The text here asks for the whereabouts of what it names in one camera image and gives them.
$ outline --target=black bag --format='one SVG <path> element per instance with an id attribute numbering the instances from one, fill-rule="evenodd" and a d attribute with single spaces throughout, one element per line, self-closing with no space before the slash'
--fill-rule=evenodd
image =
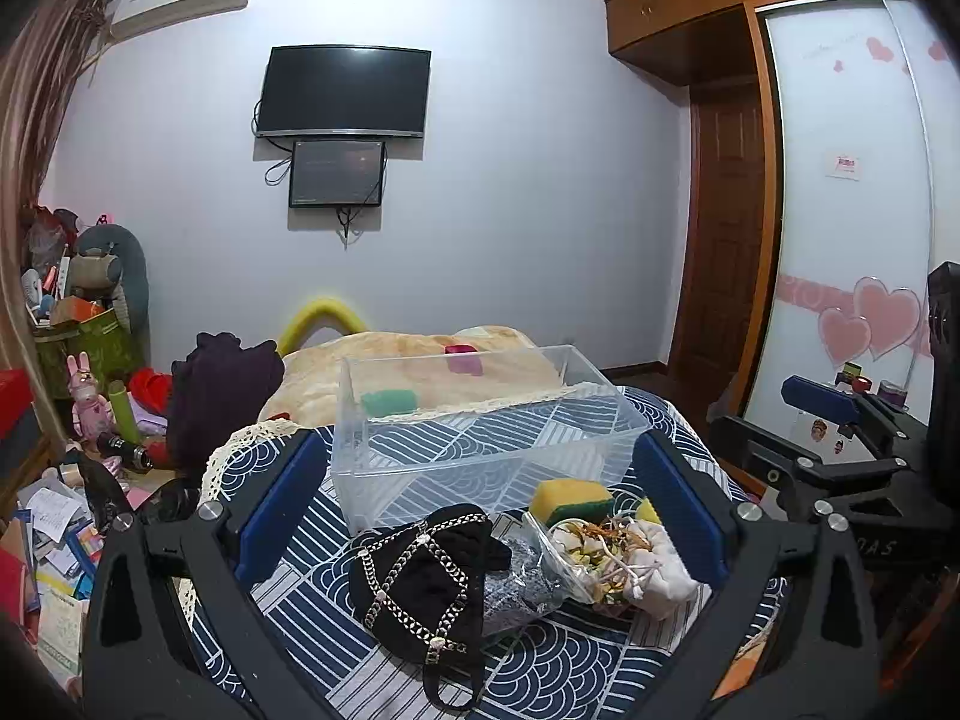
<path id="1" fill-rule="evenodd" d="M 393 655 L 424 666 L 424 693 L 445 712 L 476 707 L 484 681 L 480 652 L 487 571 L 510 567 L 510 548 L 491 537 L 483 509 L 460 504 L 362 541 L 350 567 L 354 614 Z M 472 697 L 440 699 L 440 674 L 469 675 Z"/>

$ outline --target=green sponge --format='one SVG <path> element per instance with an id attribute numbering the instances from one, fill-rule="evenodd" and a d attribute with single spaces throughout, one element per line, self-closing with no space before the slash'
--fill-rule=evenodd
<path id="1" fill-rule="evenodd" d="M 360 398 L 368 416 L 393 416 L 416 410 L 416 393 L 412 389 L 378 389 Z"/>
<path id="2" fill-rule="evenodd" d="M 547 528 L 570 518 L 599 525 L 613 514 L 613 495 L 599 482 L 550 479 L 536 486 L 530 514 Z"/>

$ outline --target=curtain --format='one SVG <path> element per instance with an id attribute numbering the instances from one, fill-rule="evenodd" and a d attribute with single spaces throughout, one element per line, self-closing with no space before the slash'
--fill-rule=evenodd
<path id="1" fill-rule="evenodd" d="M 37 419 L 64 439 L 37 365 L 21 264 L 40 186 L 77 76 L 109 0 L 43 0 L 0 62 L 0 367 L 30 376 Z"/>

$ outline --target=green bag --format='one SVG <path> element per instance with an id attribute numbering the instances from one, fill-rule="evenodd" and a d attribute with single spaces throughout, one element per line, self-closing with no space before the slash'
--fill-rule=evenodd
<path id="1" fill-rule="evenodd" d="M 139 349 L 113 309 L 86 322 L 61 322 L 54 327 L 37 329 L 34 337 L 43 377 L 54 398 L 70 398 L 67 355 L 80 357 L 80 352 L 86 352 L 101 394 L 107 392 L 107 384 L 113 379 L 126 382 L 133 372 L 143 367 Z"/>

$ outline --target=sticker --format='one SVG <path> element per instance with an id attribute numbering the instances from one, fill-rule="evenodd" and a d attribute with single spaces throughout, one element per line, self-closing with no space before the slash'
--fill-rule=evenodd
<path id="1" fill-rule="evenodd" d="M 846 154 L 832 154 L 827 158 L 827 175 L 830 178 L 860 180 L 860 160 Z"/>

